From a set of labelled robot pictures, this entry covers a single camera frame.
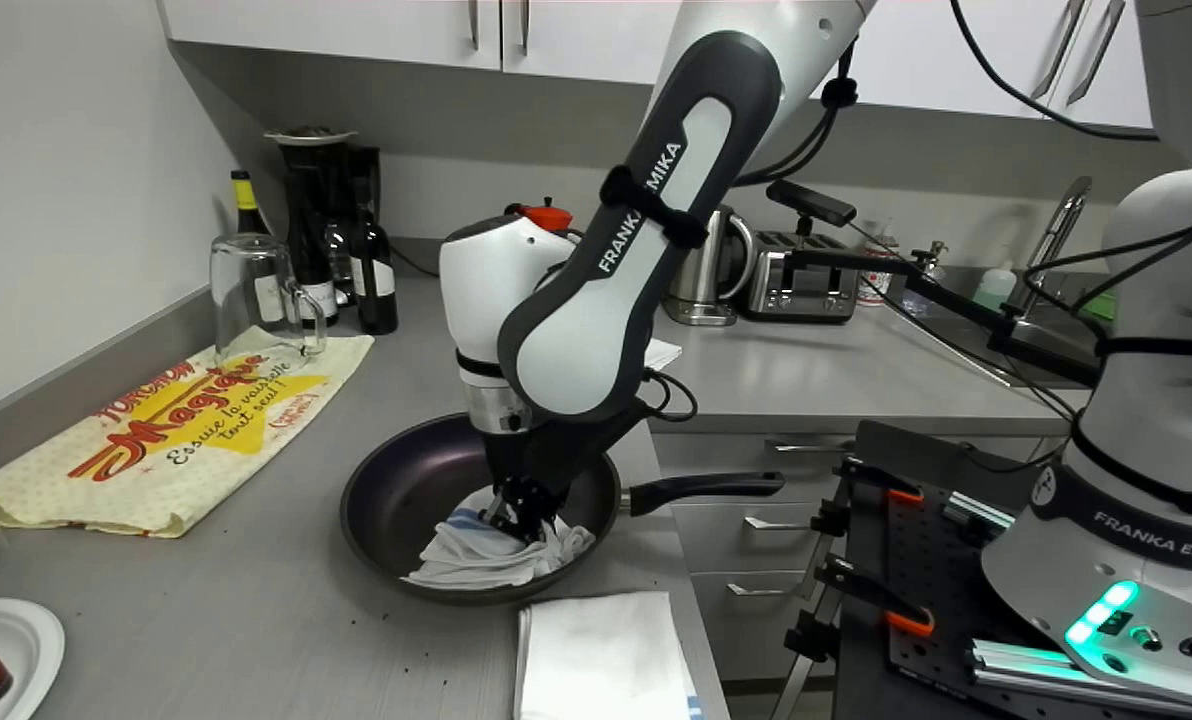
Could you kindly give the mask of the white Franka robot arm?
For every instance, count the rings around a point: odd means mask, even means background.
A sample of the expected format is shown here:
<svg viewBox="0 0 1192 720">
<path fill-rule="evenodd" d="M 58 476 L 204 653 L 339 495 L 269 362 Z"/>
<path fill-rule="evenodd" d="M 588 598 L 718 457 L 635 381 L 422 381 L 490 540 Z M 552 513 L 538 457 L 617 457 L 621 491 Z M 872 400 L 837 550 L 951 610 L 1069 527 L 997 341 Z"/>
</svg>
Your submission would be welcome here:
<svg viewBox="0 0 1192 720">
<path fill-rule="evenodd" d="M 556 515 L 643 412 L 650 311 L 760 146 L 855 45 L 874 0 L 681 0 L 628 155 L 576 241 L 529 218 L 455 233 L 439 300 L 500 509 Z"/>
</svg>

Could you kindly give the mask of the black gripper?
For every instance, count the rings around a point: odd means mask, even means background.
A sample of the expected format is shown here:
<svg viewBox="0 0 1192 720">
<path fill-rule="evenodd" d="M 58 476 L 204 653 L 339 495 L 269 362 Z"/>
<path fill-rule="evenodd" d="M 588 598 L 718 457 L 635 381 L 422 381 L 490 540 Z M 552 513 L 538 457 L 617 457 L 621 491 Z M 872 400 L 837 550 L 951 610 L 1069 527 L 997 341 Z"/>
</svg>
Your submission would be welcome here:
<svg viewBox="0 0 1192 720">
<path fill-rule="evenodd" d="M 517 435 L 486 435 L 490 484 L 519 513 L 556 515 L 571 484 L 622 435 L 617 420 L 538 420 Z"/>
</svg>

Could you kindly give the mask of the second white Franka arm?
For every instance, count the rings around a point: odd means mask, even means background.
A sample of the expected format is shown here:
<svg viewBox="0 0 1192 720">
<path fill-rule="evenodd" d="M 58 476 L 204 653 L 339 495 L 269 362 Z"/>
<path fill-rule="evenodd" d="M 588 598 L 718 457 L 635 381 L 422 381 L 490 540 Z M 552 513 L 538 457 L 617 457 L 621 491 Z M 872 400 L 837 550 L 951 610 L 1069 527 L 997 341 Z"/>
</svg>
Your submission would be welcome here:
<svg viewBox="0 0 1192 720">
<path fill-rule="evenodd" d="M 1156 136 L 1181 155 L 1131 190 L 1100 381 L 1014 526 L 979 551 L 988 589 L 1071 666 L 1192 706 L 1192 0 L 1136 0 Z"/>
</svg>

